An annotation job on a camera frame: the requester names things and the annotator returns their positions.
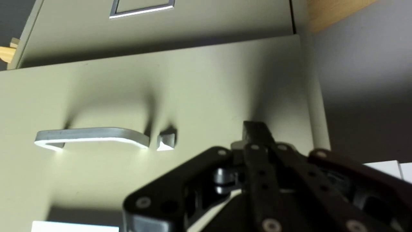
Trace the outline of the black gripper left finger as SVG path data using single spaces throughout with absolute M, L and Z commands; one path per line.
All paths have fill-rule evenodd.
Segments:
M 233 153 L 211 146 L 131 192 L 122 203 L 125 232 L 184 232 L 229 198 L 216 190 L 215 173 Z

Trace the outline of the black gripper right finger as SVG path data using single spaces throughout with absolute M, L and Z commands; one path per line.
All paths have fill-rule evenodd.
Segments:
M 243 123 L 253 222 L 278 232 L 412 232 L 410 184 L 327 149 L 304 155 L 262 122 Z

